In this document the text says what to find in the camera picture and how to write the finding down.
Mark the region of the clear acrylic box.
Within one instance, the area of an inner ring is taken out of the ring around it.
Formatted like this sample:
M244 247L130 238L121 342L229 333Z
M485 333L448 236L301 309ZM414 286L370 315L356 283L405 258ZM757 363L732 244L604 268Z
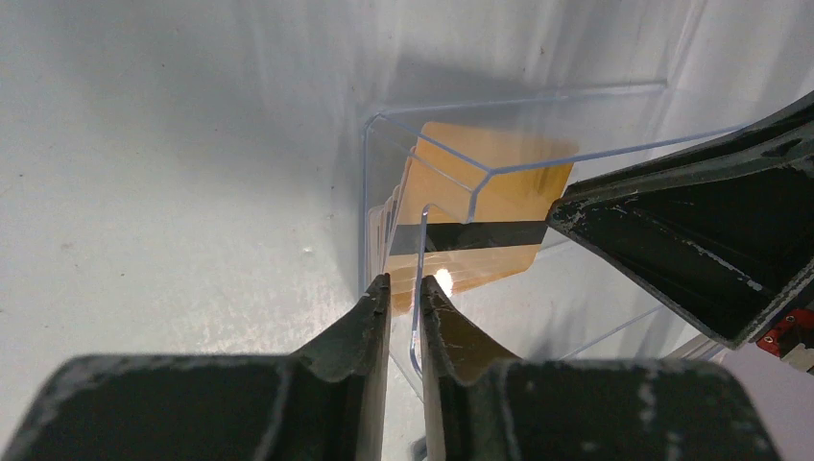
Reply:
M423 391L423 277L528 359L663 356L695 330L607 262L546 226L574 182L753 123L757 102L665 84L394 109L363 130L360 279L391 277L390 354Z

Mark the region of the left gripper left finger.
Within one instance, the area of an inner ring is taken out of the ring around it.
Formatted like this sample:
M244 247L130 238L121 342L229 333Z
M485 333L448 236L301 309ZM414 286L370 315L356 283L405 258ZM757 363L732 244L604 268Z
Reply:
M391 281L283 355L99 354L41 386L7 460L377 460Z

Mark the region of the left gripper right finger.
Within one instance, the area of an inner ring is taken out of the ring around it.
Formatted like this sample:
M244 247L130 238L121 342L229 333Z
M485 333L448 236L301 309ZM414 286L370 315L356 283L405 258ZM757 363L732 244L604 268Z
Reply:
M739 381L705 361L531 362L419 289L432 460L776 460Z

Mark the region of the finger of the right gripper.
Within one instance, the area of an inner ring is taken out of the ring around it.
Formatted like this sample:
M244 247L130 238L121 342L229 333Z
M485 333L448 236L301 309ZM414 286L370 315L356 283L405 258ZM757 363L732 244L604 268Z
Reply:
M736 349L813 303L813 98L576 182L546 222Z

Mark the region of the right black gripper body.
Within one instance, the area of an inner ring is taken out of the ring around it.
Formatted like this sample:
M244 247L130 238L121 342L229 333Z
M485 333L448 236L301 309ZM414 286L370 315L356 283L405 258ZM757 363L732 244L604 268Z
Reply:
M791 368L813 375L813 311L791 310L756 345Z

